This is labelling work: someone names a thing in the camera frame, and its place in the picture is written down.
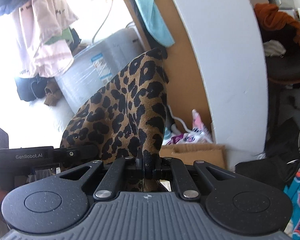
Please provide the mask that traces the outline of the leopard print garment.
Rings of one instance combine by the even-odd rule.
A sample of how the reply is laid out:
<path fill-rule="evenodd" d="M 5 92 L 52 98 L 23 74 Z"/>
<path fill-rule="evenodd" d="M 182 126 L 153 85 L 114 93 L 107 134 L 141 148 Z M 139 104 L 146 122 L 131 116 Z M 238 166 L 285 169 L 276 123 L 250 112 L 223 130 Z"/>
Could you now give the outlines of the leopard print garment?
<path fill-rule="evenodd" d="M 145 171 L 153 170 L 164 138 L 167 83 L 160 49 L 134 58 L 80 107 L 60 147 L 95 145 L 105 164 L 142 157 Z"/>

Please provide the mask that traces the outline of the tall brown cardboard panel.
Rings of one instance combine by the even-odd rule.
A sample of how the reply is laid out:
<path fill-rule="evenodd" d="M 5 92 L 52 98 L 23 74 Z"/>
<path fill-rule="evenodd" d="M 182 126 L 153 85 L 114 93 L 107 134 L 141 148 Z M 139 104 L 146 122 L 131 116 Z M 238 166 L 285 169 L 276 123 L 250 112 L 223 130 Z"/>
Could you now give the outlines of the tall brown cardboard panel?
<path fill-rule="evenodd" d="M 199 66 L 185 26 L 173 0 L 154 0 L 171 32 L 175 44 L 161 47 L 164 70 L 168 76 L 168 104 L 174 116 L 192 126 L 192 110 L 196 109 L 203 123 L 211 128 L 211 114 Z"/>

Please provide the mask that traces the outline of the orange garment on chair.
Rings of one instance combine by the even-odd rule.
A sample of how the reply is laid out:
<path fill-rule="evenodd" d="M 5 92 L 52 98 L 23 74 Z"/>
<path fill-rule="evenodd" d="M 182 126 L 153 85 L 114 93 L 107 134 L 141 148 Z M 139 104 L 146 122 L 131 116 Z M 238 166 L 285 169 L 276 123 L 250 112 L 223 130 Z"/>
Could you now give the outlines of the orange garment on chair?
<path fill-rule="evenodd" d="M 293 41 L 300 47 L 300 22 L 289 14 L 279 11 L 275 4 L 257 3 L 254 6 L 254 12 L 258 23 L 266 31 L 282 30 L 289 26 L 295 30 Z"/>

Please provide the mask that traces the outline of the purple white detergent pouch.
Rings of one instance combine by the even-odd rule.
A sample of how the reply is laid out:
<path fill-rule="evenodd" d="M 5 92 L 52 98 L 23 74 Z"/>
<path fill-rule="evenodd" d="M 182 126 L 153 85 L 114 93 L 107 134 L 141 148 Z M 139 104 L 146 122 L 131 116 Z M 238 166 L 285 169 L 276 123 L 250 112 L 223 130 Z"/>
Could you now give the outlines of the purple white detergent pouch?
<path fill-rule="evenodd" d="M 170 140 L 163 140 L 162 145 L 176 145 L 176 144 L 202 144 L 202 143 L 213 143 L 211 136 L 206 134 L 205 131 L 196 132 L 191 130 L 190 133 L 181 133 L 176 135 L 171 132 Z"/>

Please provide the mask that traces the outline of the blue cap detergent bottle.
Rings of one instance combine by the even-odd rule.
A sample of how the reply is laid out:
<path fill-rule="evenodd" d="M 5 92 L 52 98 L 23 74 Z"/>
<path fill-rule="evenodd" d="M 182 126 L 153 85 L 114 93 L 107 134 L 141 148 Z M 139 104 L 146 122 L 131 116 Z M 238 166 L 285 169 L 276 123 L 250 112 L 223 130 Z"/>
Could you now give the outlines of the blue cap detergent bottle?
<path fill-rule="evenodd" d="M 167 127 L 165 127 L 165 132 L 164 132 L 164 140 L 170 140 L 171 138 L 171 131 Z"/>

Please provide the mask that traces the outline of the light blue hanging cloth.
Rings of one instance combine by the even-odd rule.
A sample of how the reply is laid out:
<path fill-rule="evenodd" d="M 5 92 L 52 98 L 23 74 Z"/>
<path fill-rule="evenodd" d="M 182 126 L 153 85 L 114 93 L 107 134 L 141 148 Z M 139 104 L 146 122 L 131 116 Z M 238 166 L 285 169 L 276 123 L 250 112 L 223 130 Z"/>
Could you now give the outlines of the light blue hanging cloth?
<path fill-rule="evenodd" d="M 162 46 L 171 47 L 175 40 L 171 35 L 154 0 L 135 0 L 147 31 Z"/>

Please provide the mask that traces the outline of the brown cardboard sheet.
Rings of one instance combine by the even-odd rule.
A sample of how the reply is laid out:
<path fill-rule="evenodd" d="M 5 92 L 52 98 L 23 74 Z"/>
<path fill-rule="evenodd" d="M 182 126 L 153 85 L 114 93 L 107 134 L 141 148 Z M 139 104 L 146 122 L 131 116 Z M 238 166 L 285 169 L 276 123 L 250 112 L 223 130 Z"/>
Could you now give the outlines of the brown cardboard sheet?
<path fill-rule="evenodd" d="M 203 160 L 215 166 L 227 169 L 225 146 L 217 144 L 176 144 L 161 147 L 160 157 L 177 158 L 186 165 Z"/>

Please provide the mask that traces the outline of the black folded clothes stack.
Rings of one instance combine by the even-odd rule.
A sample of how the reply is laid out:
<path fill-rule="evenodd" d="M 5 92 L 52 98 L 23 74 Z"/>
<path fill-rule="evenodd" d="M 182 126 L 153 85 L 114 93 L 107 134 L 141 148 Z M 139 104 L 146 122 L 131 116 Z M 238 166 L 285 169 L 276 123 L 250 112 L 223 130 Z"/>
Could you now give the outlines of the black folded clothes stack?
<path fill-rule="evenodd" d="M 276 166 L 268 159 L 238 163 L 235 165 L 235 172 L 281 191 L 285 188 L 285 182 L 280 177 Z"/>

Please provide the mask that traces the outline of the pink hanging garment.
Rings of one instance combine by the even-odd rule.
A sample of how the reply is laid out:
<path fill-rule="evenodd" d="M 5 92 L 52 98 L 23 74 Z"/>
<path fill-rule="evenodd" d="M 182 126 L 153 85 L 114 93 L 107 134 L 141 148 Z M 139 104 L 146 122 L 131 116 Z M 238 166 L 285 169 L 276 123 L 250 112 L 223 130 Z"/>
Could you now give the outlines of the pink hanging garment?
<path fill-rule="evenodd" d="M 11 20 L 17 33 L 17 77 L 55 77 L 69 69 L 74 58 L 67 35 L 77 16 L 65 0 L 28 0 Z"/>

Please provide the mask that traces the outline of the grey wrapped appliance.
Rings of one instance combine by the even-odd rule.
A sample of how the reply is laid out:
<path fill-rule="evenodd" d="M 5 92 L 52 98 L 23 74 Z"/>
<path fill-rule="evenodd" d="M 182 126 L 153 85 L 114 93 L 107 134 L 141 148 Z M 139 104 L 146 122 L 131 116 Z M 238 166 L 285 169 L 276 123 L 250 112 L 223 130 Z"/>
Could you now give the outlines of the grey wrapped appliance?
<path fill-rule="evenodd" d="M 91 96 L 143 52 L 136 30 L 125 28 L 75 55 L 71 67 L 55 77 L 71 110 L 76 113 Z"/>

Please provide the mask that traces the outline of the pink spray bottle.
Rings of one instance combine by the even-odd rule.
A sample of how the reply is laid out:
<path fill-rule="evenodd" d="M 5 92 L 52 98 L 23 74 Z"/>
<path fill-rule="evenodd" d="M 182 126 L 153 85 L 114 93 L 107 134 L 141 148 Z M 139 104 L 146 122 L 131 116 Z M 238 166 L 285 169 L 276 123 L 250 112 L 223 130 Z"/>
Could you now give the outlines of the pink spray bottle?
<path fill-rule="evenodd" d="M 201 120 L 200 114 L 193 109 L 192 110 L 192 130 L 196 132 L 202 132 L 205 128 L 204 123 Z"/>

